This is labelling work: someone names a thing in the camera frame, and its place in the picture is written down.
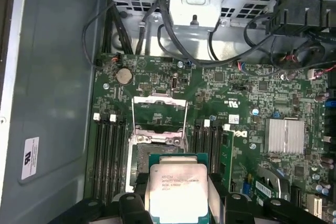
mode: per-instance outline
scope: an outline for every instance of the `connector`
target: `connector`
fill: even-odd
[[[308,211],[322,219],[322,199],[314,194],[307,195],[307,209]]]
[[[316,69],[309,69],[307,72],[308,80],[315,80],[316,79]]]

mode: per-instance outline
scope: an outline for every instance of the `chip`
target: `chip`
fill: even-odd
[[[267,81],[259,81],[259,91],[267,91],[268,83]]]
[[[224,73],[216,72],[214,75],[214,81],[224,82]]]
[[[303,177],[304,176],[305,168],[303,166],[295,166],[294,168],[294,175],[296,177]]]

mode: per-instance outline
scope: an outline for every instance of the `white sticker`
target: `white sticker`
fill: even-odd
[[[256,187],[257,189],[259,189],[262,193],[264,193],[266,196],[268,196],[268,198],[270,198],[272,196],[272,192],[270,189],[268,189],[267,187],[263,186],[261,183],[259,183],[258,181],[256,181]]]
[[[239,115],[229,115],[230,124],[239,124]]]
[[[39,137],[26,139],[21,174],[22,180],[36,174],[38,141]]]

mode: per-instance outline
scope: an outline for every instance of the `screw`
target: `screw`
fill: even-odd
[[[271,200],[271,203],[275,206],[281,206],[281,202],[276,199]]]
[[[319,180],[321,178],[321,176],[319,174],[317,174],[317,173],[314,173],[311,177],[314,180]]]
[[[180,140],[179,140],[179,139],[175,139],[175,140],[174,140],[174,144],[175,144],[175,145],[179,145],[179,144],[180,144]]]
[[[257,145],[255,143],[250,143],[250,149],[255,150],[257,148]]]
[[[233,194],[232,197],[234,199],[241,199],[242,198],[239,194]]]
[[[5,123],[6,122],[6,119],[2,116],[2,117],[0,117],[0,124],[3,124],[3,123]]]
[[[177,67],[178,67],[178,68],[183,68],[183,66],[184,66],[183,62],[179,61],[179,62],[177,63]]]

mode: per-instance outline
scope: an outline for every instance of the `gray metal panel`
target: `gray metal panel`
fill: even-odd
[[[0,223],[46,223],[83,197],[92,72],[81,31],[97,2],[26,0]],[[90,51],[96,28],[88,32]],[[37,136],[37,173],[21,180],[25,139]]]

